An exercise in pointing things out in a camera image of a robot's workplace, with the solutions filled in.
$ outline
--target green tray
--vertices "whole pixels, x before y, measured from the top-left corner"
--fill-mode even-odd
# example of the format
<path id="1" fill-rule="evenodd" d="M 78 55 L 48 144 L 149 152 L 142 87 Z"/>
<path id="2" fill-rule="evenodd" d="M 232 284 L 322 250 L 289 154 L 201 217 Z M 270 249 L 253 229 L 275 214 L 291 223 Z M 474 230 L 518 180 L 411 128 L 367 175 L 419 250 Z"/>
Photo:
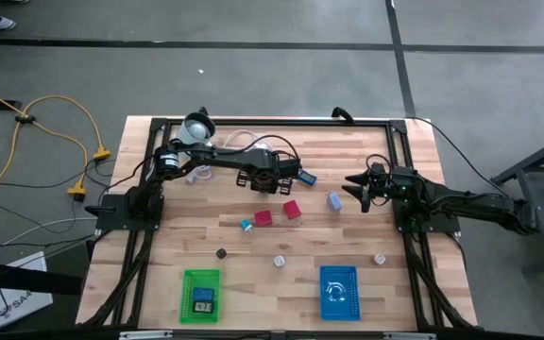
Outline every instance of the green tray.
<path id="1" fill-rule="evenodd" d="M 217 323 L 219 317 L 221 272 L 219 269 L 187 269 L 184 271 L 184 285 L 181 289 L 179 323 Z M 213 289 L 213 313 L 193 313 L 193 288 Z"/>

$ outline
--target red block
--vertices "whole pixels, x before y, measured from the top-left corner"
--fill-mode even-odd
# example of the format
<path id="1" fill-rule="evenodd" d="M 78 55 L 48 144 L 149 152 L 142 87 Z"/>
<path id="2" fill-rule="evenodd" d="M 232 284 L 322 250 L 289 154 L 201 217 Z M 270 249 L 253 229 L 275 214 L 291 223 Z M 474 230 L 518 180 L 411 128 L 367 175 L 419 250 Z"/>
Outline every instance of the red block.
<path id="1" fill-rule="evenodd" d="M 272 224 L 272 212 L 255 212 L 255 224 L 258 226 L 267 226 Z"/>
<path id="2" fill-rule="evenodd" d="M 294 219 L 301 216 L 301 211 L 299 210 L 298 204 L 295 200 L 284 203 L 283 208 L 289 219 Z"/>

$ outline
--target blue tray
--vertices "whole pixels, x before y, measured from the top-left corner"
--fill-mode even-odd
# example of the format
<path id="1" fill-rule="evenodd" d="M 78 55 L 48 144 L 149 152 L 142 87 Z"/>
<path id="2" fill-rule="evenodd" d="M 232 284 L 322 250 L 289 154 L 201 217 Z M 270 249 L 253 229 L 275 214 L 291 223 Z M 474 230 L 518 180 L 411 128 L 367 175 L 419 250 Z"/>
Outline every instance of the blue tray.
<path id="1" fill-rule="evenodd" d="M 320 267 L 320 317 L 323 320 L 360 320 L 355 266 Z"/>

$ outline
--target gray floor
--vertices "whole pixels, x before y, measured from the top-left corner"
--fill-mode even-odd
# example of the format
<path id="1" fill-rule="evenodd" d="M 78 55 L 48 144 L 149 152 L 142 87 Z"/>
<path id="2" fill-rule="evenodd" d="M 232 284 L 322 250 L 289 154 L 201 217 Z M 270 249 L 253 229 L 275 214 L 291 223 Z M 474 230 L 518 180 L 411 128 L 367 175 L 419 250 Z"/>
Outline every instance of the gray floor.
<path id="1" fill-rule="evenodd" d="M 19 21 L 16 30 L 3 35 L 391 43 L 383 0 L 137 4 L 34 0 L 24 7 L 0 5 L 2 13 Z M 405 43 L 544 45 L 544 0 L 395 0 L 395 6 Z M 544 145 L 544 55 L 407 53 L 405 59 L 417 116 L 443 128 L 486 176 Z M 1 46 L 0 95 L 27 103 L 47 94 L 70 95 L 89 108 L 113 151 L 130 114 L 183 114 L 206 106 L 219 115 L 328 116 L 341 106 L 355 116 L 404 116 L 393 52 Z M 93 130 L 72 106 L 46 103 L 34 113 L 44 125 L 77 136 L 94 150 Z M 0 112 L 0 168 L 13 125 L 12 114 Z M 490 190 L 447 143 L 437 140 L 449 186 Z M 81 157 L 76 146 L 24 127 L 5 180 L 53 183 L 80 172 Z M 68 218 L 71 202 L 65 190 L 0 187 L 0 204 L 41 222 Z M 88 191 L 88 203 L 94 202 L 97 186 L 90 183 Z M 76 213 L 86 215 L 78 206 Z M 0 243 L 32 227 L 0 211 Z M 36 231 L 24 241 L 72 239 L 93 228 L 92 222 L 77 222 L 63 235 Z M 520 274 L 524 265 L 544 259 L 543 240 L 481 222 L 463 220 L 462 228 L 481 326 L 544 335 L 544 276 L 524 279 Z M 31 249 L 2 249 L 0 263 Z"/>

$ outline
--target wooden table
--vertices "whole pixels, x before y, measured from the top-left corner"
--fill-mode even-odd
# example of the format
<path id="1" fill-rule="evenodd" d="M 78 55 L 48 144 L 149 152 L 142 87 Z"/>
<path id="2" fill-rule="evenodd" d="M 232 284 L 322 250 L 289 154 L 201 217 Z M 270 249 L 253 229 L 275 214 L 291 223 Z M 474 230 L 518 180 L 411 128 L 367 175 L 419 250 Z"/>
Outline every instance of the wooden table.
<path id="1" fill-rule="evenodd" d="M 112 182 L 130 175 L 143 159 L 151 118 L 127 118 Z M 431 127 L 413 120 L 406 123 L 415 168 L 424 177 L 443 182 Z M 150 255 L 140 328 L 415 330 L 404 247 L 395 232 L 391 204 L 360 213 L 359 202 L 340 187 L 346 184 L 344 176 L 365 170 L 367 155 L 388 156 L 384 131 L 374 127 L 218 126 L 212 141 L 221 145 L 239 128 L 287 138 L 296 147 L 304 168 L 318 176 L 318 182 L 314 187 L 296 182 L 290 196 L 262 195 L 237 187 L 236 171 L 214 168 L 209 180 L 187 184 L 181 178 L 165 183 L 163 221 L 155 233 Z M 267 141 L 277 149 L 290 151 L 283 141 Z M 250 142 L 251 137 L 242 135 L 229 146 L 240 147 Z M 137 182 L 130 180 L 114 188 L 114 192 L 123 193 Z M 343 204 L 340 214 L 327 208 L 329 192 L 339 194 Z M 297 201 L 302 216 L 288 220 L 282 204 L 292 199 Z M 253 234 L 244 233 L 239 222 L 252 219 L 261 210 L 272 211 L 274 224 L 256 227 Z M 126 231 L 113 231 L 95 247 L 77 322 L 92 316 L 118 282 L 127 237 Z M 465 319 L 475 324 L 459 249 L 443 234 L 430 234 L 429 238 L 439 286 Z M 228 252 L 226 259 L 215 257 L 219 248 Z M 384 265 L 373 264 L 376 253 L 386 256 Z M 278 255 L 286 260 L 283 268 L 273 265 L 273 258 Z M 321 320 L 318 267 L 324 264 L 358 268 L 360 322 Z M 179 324 L 182 277 L 187 268 L 221 269 L 218 324 Z M 433 320 L 426 289 L 422 290 L 422 296 L 426 316 Z M 131 301 L 132 287 L 129 287 L 126 314 Z"/>

